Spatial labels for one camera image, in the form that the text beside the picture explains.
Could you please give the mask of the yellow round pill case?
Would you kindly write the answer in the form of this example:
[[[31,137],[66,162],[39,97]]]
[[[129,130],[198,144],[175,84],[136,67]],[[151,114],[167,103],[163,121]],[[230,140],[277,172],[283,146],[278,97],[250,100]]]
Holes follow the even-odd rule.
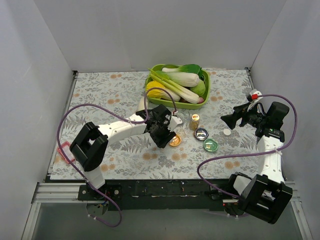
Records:
[[[176,134],[176,135],[172,138],[172,140],[169,142],[169,145],[170,145],[171,147],[177,147],[177,146],[179,146],[179,145],[181,144],[181,142],[182,142],[181,137],[180,137],[178,134]]]

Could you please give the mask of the white bottle cap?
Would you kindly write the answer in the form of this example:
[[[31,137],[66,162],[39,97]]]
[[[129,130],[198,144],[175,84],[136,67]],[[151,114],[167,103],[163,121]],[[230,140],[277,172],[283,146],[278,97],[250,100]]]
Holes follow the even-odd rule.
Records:
[[[226,129],[226,128],[225,128],[225,129],[223,130],[223,134],[226,135],[226,136],[230,136],[230,135],[231,135],[231,131],[230,131],[229,129]]]

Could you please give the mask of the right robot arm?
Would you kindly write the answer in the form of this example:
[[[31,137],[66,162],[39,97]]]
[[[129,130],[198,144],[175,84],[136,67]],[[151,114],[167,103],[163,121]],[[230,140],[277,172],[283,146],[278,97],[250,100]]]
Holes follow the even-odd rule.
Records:
[[[283,119],[290,109],[280,102],[272,102],[267,112],[258,112],[258,105],[246,103],[233,108],[233,113],[221,119],[230,129],[238,120],[256,129],[259,156],[258,173],[249,177],[242,173],[232,174],[226,186],[227,195],[239,198],[238,208],[269,224],[275,224],[293,196],[292,188],[285,185],[282,173],[282,152],[285,141],[281,130]]]

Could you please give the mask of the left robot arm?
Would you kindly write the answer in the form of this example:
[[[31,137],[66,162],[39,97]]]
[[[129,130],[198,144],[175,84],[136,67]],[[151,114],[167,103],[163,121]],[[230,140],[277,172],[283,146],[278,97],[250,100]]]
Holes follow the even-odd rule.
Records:
[[[89,194],[95,200],[106,196],[100,165],[109,145],[132,136],[149,134],[156,146],[163,149],[176,136],[175,129],[181,124],[182,120],[162,104],[153,109],[137,111],[113,123],[86,123],[69,150],[82,167],[83,175],[90,185]]]

